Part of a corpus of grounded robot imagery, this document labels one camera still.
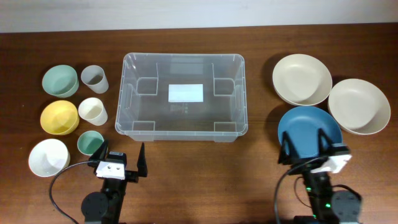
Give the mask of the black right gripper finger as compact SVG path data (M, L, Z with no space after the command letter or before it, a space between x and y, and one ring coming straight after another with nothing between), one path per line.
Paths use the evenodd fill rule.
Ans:
M282 165L291 165L290 147L292 142L287 131L282 133L282 144L280 147L280 153L278 163Z
M318 155L324 156L328 154L328 151L332 147L333 141L321 128L318 130Z

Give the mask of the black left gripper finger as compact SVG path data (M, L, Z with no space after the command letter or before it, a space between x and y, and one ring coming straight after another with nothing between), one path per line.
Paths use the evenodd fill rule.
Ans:
M147 177L148 175L144 143L141 144L139 157L137 160L137 173L139 177Z
M105 160L108 153L108 140L104 140L100 147L90 156L89 167L97 167L101 161Z

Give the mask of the blue plate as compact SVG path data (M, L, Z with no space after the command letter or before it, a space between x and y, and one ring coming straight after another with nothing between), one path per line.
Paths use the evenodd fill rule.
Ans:
M298 106L286 112L278 125L278 139L287 132L299 158L317 157L318 130L322 129L333 143L342 143L343 135L338 123L326 111L313 106Z

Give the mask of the beige plate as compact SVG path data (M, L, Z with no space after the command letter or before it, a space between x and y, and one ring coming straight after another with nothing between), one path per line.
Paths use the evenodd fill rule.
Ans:
M376 85L357 78L342 80L331 89L328 110L342 129L357 135L376 134L391 118L386 95Z
M286 103L313 106L326 100L333 80L326 65L305 54L280 59L272 72L274 90Z

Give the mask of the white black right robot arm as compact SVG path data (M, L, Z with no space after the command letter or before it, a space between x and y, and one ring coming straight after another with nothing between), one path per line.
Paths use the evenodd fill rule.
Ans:
M318 130L318 155L299 158L297 148L288 132L282 134L279 164L289 165L278 180L274 191L274 214L281 222L278 208L279 189L288 175L299 175L303 179L312 210L311 216L295 216L294 223L358 223L362 196L352 188L332 185L330 173L339 173L351 159L350 149L343 143L334 143L324 132Z

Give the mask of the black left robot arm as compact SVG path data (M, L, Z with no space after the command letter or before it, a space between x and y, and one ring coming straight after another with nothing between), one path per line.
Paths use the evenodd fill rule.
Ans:
M145 145L141 144L137 170L127 170L127 155L123 152L109 152L105 140L90 156L88 165L94 174L103 180L99 192L88 194L81 203L85 223L118 223L128 183L137 183L147 177Z

